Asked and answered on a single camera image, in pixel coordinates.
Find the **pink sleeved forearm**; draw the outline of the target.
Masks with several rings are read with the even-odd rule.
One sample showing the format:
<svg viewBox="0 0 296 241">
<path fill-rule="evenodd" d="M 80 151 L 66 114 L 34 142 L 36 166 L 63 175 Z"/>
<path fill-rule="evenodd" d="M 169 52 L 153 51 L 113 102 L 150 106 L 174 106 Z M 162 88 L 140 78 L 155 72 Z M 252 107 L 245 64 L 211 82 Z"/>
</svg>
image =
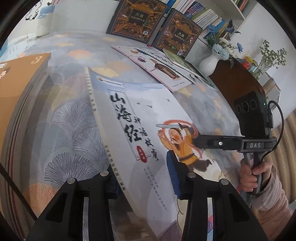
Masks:
<svg viewBox="0 0 296 241">
<path fill-rule="evenodd" d="M 288 199 L 282 188 L 275 166 L 271 163 L 261 163 L 254 170 L 266 178 L 266 186 L 252 200 L 252 206 L 258 210 L 258 221 L 267 238 L 275 240 L 283 231 L 293 215 L 288 205 Z"/>
</svg>

